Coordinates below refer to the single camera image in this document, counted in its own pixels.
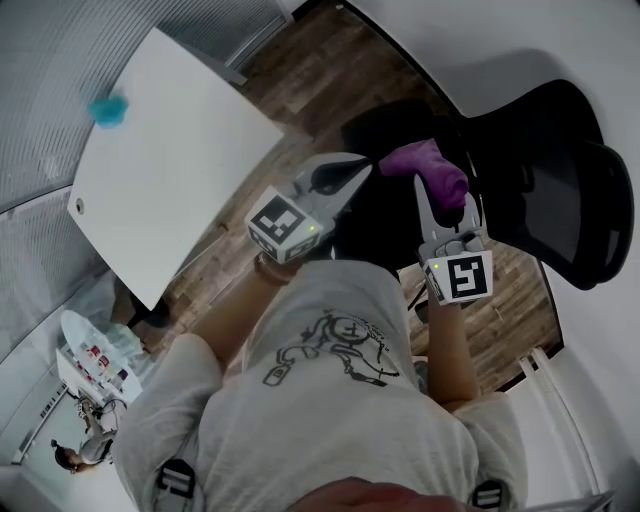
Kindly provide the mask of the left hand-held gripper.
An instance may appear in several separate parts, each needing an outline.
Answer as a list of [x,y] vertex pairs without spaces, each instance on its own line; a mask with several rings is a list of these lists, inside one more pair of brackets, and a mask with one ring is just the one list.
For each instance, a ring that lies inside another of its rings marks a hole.
[[294,179],[303,193],[318,193],[318,211],[302,197],[302,205],[269,186],[244,219],[251,240],[274,261],[285,264],[317,247],[334,229],[335,217],[368,179],[372,165],[362,155],[335,152],[309,158]]

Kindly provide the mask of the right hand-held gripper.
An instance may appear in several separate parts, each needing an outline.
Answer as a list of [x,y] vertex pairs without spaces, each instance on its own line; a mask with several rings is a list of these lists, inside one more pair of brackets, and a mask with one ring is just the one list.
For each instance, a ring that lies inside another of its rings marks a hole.
[[419,175],[414,190],[424,243],[418,255],[427,285],[439,305],[462,304],[493,294],[493,255],[481,239],[482,212],[471,193],[465,195],[463,234],[441,239],[429,197]]

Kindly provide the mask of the purple cloth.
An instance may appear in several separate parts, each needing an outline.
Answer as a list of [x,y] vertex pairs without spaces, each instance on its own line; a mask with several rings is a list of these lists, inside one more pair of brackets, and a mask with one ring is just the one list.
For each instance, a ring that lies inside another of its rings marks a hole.
[[440,212],[463,210],[469,183],[466,174],[445,159],[434,139],[395,149],[379,162],[384,176],[419,175]]

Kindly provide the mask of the person's right forearm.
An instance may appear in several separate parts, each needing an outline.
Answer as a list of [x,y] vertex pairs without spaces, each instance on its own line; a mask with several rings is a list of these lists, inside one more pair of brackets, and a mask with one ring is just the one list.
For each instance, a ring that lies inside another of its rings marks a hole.
[[429,294],[427,347],[429,396],[453,413],[480,397],[466,339],[464,316],[457,304],[440,305]]

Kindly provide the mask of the person's left forearm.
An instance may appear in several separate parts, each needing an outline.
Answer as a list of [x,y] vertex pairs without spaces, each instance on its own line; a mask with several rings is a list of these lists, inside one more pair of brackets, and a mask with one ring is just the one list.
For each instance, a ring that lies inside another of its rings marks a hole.
[[252,269],[218,300],[191,329],[212,350],[225,372],[279,290],[303,266],[302,260],[279,264],[263,253]]

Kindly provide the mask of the small turquoise object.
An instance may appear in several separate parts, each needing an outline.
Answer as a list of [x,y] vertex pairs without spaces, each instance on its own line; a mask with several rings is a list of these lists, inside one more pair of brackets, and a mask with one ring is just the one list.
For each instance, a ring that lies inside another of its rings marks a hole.
[[88,107],[89,114],[101,128],[115,128],[123,121],[128,110],[128,101],[121,95],[99,99]]

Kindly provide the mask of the person's black trousers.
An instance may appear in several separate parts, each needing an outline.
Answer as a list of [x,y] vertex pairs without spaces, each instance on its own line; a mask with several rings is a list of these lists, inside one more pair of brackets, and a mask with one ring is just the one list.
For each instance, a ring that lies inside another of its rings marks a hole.
[[397,237],[353,212],[342,214],[336,221],[331,248],[338,260],[370,263],[397,276]]

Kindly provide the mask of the black office chair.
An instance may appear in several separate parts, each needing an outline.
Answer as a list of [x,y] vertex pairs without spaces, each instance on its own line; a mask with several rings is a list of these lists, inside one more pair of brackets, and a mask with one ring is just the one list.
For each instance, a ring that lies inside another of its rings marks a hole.
[[575,85],[554,80],[487,114],[445,116],[467,152],[491,239],[580,290],[617,276],[632,241],[632,186]]

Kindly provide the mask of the white desk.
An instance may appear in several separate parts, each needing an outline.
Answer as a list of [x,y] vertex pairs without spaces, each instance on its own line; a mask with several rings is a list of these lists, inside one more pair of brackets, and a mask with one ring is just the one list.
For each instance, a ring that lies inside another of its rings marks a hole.
[[67,209],[125,286],[153,308],[283,134],[158,29],[114,90],[127,101],[124,119],[92,129]]

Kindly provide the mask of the person's grey printed t-shirt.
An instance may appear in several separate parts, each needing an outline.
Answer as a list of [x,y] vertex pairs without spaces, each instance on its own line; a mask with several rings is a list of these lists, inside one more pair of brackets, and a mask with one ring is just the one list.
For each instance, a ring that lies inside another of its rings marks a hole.
[[[509,398],[480,395],[450,413],[421,392],[400,285],[360,261],[304,265],[225,372],[199,336],[180,335],[112,453],[141,511],[286,512],[351,477],[471,507],[476,487],[497,480],[501,512],[527,500]],[[192,499],[157,487],[174,458],[195,472]]]

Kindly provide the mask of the group of small red packets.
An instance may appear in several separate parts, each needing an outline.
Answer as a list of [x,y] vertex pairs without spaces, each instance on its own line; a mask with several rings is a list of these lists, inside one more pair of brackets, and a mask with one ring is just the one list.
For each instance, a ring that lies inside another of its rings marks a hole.
[[92,377],[102,385],[109,384],[121,388],[128,378],[128,372],[117,360],[107,355],[97,345],[84,350],[88,357]]

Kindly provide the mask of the round white table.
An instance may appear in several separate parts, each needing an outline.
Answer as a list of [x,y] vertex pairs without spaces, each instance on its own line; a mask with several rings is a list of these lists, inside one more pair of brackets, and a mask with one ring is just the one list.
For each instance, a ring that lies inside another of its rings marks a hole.
[[[81,379],[98,395],[96,401],[117,398],[131,403],[142,391],[139,376],[144,371],[146,353],[131,330],[121,324],[109,324],[105,332],[80,314],[66,310],[61,316],[61,327],[72,354],[74,368]],[[97,345],[107,355],[117,359],[127,370],[128,378],[121,388],[102,385],[90,373],[89,360],[84,350]]]

